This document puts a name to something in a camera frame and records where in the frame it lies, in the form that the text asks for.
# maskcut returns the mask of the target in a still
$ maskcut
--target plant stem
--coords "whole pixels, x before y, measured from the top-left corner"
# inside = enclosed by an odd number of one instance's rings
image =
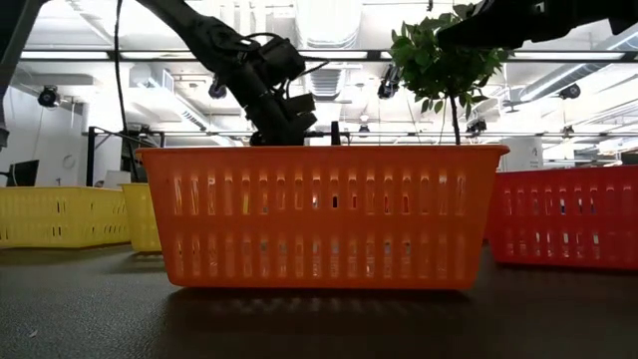
[[[461,144],[461,131],[459,130],[459,119],[457,118],[457,98],[455,96],[448,96],[450,99],[450,106],[452,106],[452,126],[455,128],[455,141],[457,146]]]

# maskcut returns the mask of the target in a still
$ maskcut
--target plastic basket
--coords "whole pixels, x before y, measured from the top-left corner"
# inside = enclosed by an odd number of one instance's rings
[[[485,236],[503,263],[638,269],[638,167],[498,174]]]
[[[0,188],[0,247],[78,248],[127,241],[121,190]]]
[[[507,148],[140,152],[173,284],[467,288]]]
[[[122,184],[122,189],[127,201],[133,250],[138,252],[161,251],[149,185],[145,183]]]

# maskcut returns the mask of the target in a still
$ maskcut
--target green leaves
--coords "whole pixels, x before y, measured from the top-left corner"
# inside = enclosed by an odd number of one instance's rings
[[[459,110],[465,110],[469,116],[475,104],[487,99],[477,90],[511,56],[503,49],[442,49],[435,31],[462,21],[472,8],[455,5],[454,11],[439,18],[427,17],[420,24],[403,23],[401,30],[392,31],[392,59],[401,70],[404,86],[416,94],[415,101],[423,101],[422,113],[432,110],[440,113],[446,98],[458,98]]]
[[[474,96],[474,97],[472,97],[472,102],[473,102],[473,103],[475,103],[475,104],[477,104],[477,103],[479,103],[479,102],[481,102],[481,101],[485,101],[485,100],[487,100],[487,99],[489,99],[489,97],[487,97],[487,96],[483,96],[483,95],[480,95],[480,96]]]
[[[438,101],[435,105],[435,113],[438,114],[443,108],[443,101]]]
[[[447,23],[445,21],[439,20],[439,19],[430,19],[430,18],[425,18],[421,24],[419,24],[419,29],[421,29],[421,31],[426,31],[426,30],[435,30],[438,29],[444,25],[446,25]]]
[[[430,109],[430,100],[425,100],[421,104],[421,113],[427,112]]]
[[[453,16],[454,15],[451,13],[444,13],[439,16],[439,20],[443,21],[445,24],[450,24],[452,22]]]
[[[462,20],[466,20],[466,18],[468,18],[468,12],[470,11],[469,5],[455,5],[452,9]]]
[[[424,68],[427,68],[430,66],[430,54],[428,54],[425,51],[419,52],[417,53],[417,56],[415,57],[415,61],[417,62],[418,65],[423,66]]]

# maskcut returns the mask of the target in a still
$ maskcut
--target computer monitor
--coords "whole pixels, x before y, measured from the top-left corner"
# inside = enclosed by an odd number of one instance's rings
[[[3,174],[7,177],[7,186],[34,186],[38,176],[40,161],[33,160],[24,163],[13,164],[9,172]]]

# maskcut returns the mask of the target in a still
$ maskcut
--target pipe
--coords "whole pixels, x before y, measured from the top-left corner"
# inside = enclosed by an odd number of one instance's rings
[[[611,36],[596,45],[593,51],[636,51],[638,50],[638,24],[631,26],[622,33]],[[556,93],[578,80],[604,69],[609,63],[563,65],[550,72],[533,84],[527,85],[518,94],[521,102],[539,100]]]

